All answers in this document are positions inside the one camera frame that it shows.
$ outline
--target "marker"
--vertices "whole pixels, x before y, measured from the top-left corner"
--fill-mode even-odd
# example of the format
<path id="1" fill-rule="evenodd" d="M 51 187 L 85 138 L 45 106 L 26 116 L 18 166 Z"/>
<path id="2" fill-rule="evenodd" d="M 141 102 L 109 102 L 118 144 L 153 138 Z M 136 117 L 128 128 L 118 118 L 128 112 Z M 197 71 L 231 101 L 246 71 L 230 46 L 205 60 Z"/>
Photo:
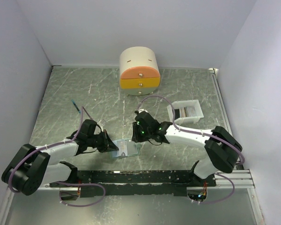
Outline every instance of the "marker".
<path id="1" fill-rule="evenodd" d="M 79 114 L 81 114 L 80 109 L 78 108 L 78 106 L 76 105 L 76 103 L 74 102 L 74 100 L 72 100 L 73 105 L 75 106 L 75 108 L 77 109 L 77 111 L 79 112 Z"/>

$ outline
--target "white box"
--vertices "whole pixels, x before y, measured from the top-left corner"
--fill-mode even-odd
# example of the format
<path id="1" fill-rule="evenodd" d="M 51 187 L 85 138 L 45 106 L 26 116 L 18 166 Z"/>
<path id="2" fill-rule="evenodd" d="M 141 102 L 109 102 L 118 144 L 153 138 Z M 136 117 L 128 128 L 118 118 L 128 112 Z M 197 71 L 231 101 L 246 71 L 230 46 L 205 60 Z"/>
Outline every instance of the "white box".
<path id="1" fill-rule="evenodd" d="M 182 123 L 196 123 L 200 120 L 200 118 L 203 118 L 203 112 L 200 106 L 199 101 L 196 100 L 186 100 L 186 101 L 176 101 L 173 102 L 172 105 L 174 106 L 174 109 L 180 109 L 183 107 L 193 107 L 193 115 L 191 117 L 182 117 L 175 120 L 175 123 L 178 125 L 181 125 Z M 173 121 L 173 111 L 170 105 L 168 105 L 168 113 L 170 122 Z"/>

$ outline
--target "orange drawer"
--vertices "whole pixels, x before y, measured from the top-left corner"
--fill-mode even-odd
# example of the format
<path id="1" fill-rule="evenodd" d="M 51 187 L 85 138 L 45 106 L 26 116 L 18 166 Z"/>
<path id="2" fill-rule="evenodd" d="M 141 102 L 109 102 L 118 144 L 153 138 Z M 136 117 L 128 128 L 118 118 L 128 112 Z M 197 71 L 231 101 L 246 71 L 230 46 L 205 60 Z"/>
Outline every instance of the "orange drawer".
<path id="1" fill-rule="evenodd" d="M 159 83 L 160 83 L 160 77 L 120 79 L 120 86 L 122 89 L 152 88 L 152 87 L 158 87 Z"/>
<path id="2" fill-rule="evenodd" d="M 137 79 L 152 77 L 160 77 L 159 72 L 152 67 L 132 67 L 125 70 L 121 74 L 121 79 Z"/>

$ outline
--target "marble tabletop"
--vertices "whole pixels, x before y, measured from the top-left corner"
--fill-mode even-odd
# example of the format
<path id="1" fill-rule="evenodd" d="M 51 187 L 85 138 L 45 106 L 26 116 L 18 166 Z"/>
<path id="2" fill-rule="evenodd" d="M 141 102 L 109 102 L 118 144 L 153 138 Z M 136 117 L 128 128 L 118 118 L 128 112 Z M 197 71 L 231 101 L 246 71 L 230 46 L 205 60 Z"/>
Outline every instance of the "marble tabletop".
<path id="1" fill-rule="evenodd" d="M 170 101 L 198 99 L 204 118 L 185 127 L 212 129 L 224 126 L 214 82 L 207 69 L 161 68 L 161 84 L 154 92 Z M 32 145 L 62 141 L 79 125 L 80 114 L 73 106 L 84 106 L 95 121 L 104 119 L 112 140 L 131 138 L 134 110 L 144 96 L 127 96 L 119 88 L 117 68 L 64 68 L 54 67 L 32 133 Z M 145 108 L 159 122 L 169 121 L 167 103 L 147 99 Z M 65 160 L 79 170 L 187 170 L 207 156 L 204 149 L 182 144 L 154 146 L 146 142 L 140 155 L 112 158 L 110 153 L 91 153 Z"/>

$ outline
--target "wall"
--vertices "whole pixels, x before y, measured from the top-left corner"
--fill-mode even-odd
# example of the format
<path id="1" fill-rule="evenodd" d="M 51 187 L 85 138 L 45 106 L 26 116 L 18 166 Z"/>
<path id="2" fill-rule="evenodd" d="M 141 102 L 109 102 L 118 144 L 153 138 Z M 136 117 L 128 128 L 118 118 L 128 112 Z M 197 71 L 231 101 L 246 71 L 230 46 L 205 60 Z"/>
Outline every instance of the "wall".
<path id="1" fill-rule="evenodd" d="M 28 143 L 50 72 L 49 62 L 15 0 L 0 0 L 0 204 L 1 175 Z"/>
<path id="2" fill-rule="evenodd" d="M 281 225 L 281 0 L 257 1 L 219 83 L 266 222 Z"/>
<path id="3" fill-rule="evenodd" d="M 256 0 L 18 0 L 53 65 L 118 65 L 147 46 L 159 66 L 218 68 Z"/>

